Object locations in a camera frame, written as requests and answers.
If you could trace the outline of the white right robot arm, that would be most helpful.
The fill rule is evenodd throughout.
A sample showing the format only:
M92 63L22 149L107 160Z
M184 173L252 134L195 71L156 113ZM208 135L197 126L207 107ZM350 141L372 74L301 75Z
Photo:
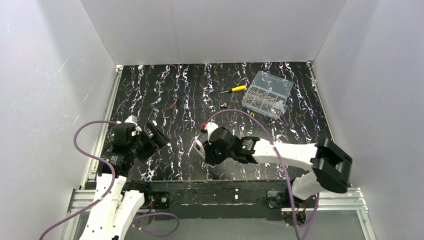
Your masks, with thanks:
M214 123L202 131L207 139L196 140L194 149L210 166L233 159L242 164L280 164L307 171L287 189L296 200L305 201L323 191L344 194L349 188L353 159L329 138L308 144L271 143L256 136L239 138Z

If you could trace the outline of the white remote control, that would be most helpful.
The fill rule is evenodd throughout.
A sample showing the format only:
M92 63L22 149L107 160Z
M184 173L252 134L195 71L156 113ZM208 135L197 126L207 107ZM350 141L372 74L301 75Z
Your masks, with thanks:
M205 152L205 148L203 146L203 143L200 140L195 140L193 143L193 147L194 149L197 151L197 153L203 158L205 159L206 157L206 152Z

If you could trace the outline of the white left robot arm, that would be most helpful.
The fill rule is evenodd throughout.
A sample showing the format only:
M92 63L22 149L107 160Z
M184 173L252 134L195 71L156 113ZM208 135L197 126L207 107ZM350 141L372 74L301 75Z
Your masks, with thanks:
M93 206L81 240L122 240L137 211L148 200L146 185L129 183L134 161L146 161L169 139L152 122L141 126L131 115L115 122L113 134L100 154Z

